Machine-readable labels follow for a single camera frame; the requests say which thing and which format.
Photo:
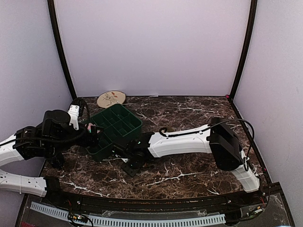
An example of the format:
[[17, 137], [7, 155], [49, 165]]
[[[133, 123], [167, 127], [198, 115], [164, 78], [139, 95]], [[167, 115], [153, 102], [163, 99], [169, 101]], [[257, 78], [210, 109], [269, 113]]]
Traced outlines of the green plastic divider tray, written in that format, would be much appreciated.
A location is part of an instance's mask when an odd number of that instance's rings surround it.
[[87, 148], [92, 159], [100, 162], [113, 155], [116, 139], [133, 140], [142, 132], [142, 121], [121, 104], [115, 104], [90, 118], [90, 122], [103, 129], [99, 144]]

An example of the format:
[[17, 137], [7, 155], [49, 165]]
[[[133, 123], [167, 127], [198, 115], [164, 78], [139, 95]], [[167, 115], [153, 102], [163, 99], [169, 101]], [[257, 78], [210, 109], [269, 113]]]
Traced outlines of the pink sock with green patches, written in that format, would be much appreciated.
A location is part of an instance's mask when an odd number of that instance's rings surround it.
[[89, 124], [88, 124], [87, 130], [88, 130], [90, 133], [92, 133], [92, 127], [93, 127], [93, 126], [94, 126], [93, 123], [89, 123]]

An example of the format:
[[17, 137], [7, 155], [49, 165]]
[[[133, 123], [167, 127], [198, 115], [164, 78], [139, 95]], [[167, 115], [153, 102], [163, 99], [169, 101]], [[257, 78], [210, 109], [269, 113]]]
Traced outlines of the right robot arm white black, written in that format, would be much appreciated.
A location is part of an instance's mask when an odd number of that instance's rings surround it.
[[241, 183], [244, 193], [242, 202], [252, 205], [260, 197], [260, 178], [250, 163], [249, 154], [244, 152], [239, 138], [227, 125], [227, 120], [213, 118], [210, 124], [168, 132], [163, 127], [158, 132], [146, 132], [136, 139], [117, 139], [113, 152], [127, 161], [121, 168], [135, 176], [146, 163], [157, 158], [191, 153], [212, 154], [216, 166], [231, 172]]

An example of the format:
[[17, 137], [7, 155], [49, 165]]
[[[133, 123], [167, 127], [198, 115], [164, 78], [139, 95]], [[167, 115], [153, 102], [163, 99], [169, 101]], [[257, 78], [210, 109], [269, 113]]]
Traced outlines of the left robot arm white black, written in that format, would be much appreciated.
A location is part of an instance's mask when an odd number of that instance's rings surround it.
[[[79, 122], [83, 111], [88, 110], [88, 104], [82, 98], [76, 98], [68, 111], [46, 111], [39, 125], [22, 128], [1, 142], [0, 165], [43, 157], [53, 168], [62, 169], [63, 150], [75, 145], [90, 148], [99, 143], [104, 129], [90, 123], [89, 116], [86, 122]], [[39, 197], [48, 195], [56, 206], [63, 206], [67, 202], [67, 196], [61, 192], [60, 182], [56, 177], [29, 177], [1, 170], [0, 188]]]

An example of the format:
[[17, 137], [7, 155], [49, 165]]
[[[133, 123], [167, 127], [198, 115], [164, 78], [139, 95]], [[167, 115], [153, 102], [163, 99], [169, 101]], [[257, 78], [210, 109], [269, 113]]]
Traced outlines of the dark blue cup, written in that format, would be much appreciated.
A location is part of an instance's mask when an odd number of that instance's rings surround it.
[[57, 153], [54, 157], [48, 159], [48, 163], [52, 168], [61, 170], [64, 165], [64, 156], [62, 153]]

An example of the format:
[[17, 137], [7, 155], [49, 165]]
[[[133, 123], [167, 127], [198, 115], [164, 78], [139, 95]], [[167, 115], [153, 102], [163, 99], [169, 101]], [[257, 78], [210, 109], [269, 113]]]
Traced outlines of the round embroidered plate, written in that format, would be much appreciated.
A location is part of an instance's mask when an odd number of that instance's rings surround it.
[[123, 104], [125, 100], [125, 93], [121, 91], [107, 91], [98, 97], [97, 105], [100, 108], [107, 109], [115, 104]]

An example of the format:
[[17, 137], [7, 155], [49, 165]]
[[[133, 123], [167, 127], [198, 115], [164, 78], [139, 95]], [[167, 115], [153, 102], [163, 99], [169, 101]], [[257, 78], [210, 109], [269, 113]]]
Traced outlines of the small green circuit board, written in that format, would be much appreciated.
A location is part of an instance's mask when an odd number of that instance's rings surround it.
[[81, 223], [87, 223], [88, 222], [88, 218], [84, 215], [81, 215], [81, 214], [77, 214], [77, 213], [69, 213], [68, 214], [68, 220], [70, 221], [78, 221], [78, 222], [81, 222]]

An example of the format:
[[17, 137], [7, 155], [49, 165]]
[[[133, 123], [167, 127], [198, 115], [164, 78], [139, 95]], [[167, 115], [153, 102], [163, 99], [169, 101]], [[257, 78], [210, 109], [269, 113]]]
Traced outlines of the black front table rail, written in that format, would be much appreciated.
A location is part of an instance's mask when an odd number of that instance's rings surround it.
[[263, 188], [263, 190], [251, 193], [240, 191], [223, 195], [167, 200], [117, 199], [56, 191], [47, 193], [46, 196], [41, 199], [41, 202], [45, 202], [63, 210], [71, 209], [84, 213], [102, 213], [106, 210], [152, 213], [192, 210], [230, 212], [259, 203], [266, 204], [268, 196], [269, 191], [267, 187]]

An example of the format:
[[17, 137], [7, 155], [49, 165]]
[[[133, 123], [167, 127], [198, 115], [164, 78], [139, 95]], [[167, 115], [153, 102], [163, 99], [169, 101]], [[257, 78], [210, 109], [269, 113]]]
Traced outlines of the black left frame post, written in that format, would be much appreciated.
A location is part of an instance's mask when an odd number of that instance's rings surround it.
[[53, 36], [55, 40], [55, 45], [57, 49], [57, 53], [59, 56], [59, 60], [61, 63], [63, 75], [69, 90], [69, 93], [71, 95], [72, 100], [77, 98], [77, 94], [71, 79], [71, 74], [68, 68], [67, 60], [65, 57], [64, 49], [63, 49], [63, 44], [61, 40], [61, 34], [59, 30], [59, 24], [58, 24], [58, 19], [56, 15], [56, 9], [55, 9], [55, 1], [54, 0], [48, 0], [47, 1], [48, 5], [48, 11], [49, 11], [49, 17], [51, 21], [51, 26], [52, 26], [52, 31], [53, 31]]

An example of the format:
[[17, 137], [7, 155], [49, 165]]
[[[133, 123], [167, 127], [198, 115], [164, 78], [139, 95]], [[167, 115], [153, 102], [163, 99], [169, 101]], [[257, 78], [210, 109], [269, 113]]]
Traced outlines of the black frame post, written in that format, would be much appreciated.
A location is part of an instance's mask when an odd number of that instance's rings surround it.
[[255, 17], [256, 17], [256, 12], [257, 12], [257, 5], [258, 1], [257, 0], [251, 0], [250, 1], [250, 11], [249, 11], [249, 16], [248, 16], [248, 22], [247, 22], [247, 28], [245, 32], [245, 37], [243, 41], [243, 47], [239, 59], [239, 64], [236, 70], [234, 82], [229, 94], [229, 98], [233, 101], [235, 99], [241, 76], [244, 70], [245, 62], [247, 59], [247, 55], [249, 52], [249, 47], [250, 47], [250, 41], [253, 33], [253, 27], [254, 27], [254, 22], [255, 22]]
[[57, 53], [59, 56], [59, 60], [61, 63], [63, 75], [69, 90], [69, 93], [71, 95], [72, 100], [77, 98], [77, 94], [71, 79], [71, 74], [68, 68], [67, 60], [65, 57], [64, 49], [63, 49], [63, 44], [61, 40], [61, 34], [59, 30], [59, 24], [58, 24], [58, 19], [56, 15], [56, 9], [55, 9], [55, 1], [54, 0], [48, 0], [47, 1], [48, 5], [48, 11], [49, 11], [49, 17], [51, 21], [51, 26], [52, 26], [52, 31], [53, 31], [53, 36], [55, 40], [55, 45], [57, 49]]

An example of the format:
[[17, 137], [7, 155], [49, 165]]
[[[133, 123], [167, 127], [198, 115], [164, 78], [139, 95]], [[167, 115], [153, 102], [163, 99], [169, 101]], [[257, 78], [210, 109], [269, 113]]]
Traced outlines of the black right frame post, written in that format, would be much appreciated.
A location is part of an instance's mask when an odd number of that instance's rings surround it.
[[250, 11], [249, 11], [249, 16], [248, 16], [248, 22], [247, 22], [247, 28], [245, 32], [245, 37], [243, 41], [243, 47], [239, 59], [239, 64], [236, 70], [234, 82], [229, 94], [229, 98], [233, 101], [235, 99], [241, 76], [244, 70], [245, 62], [247, 59], [247, 55], [249, 52], [249, 47], [250, 47], [250, 41], [253, 33], [253, 27], [254, 27], [254, 22], [255, 22], [255, 17], [256, 17], [256, 12], [257, 12], [257, 5], [258, 1], [257, 0], [251, 0], [250, 1]]

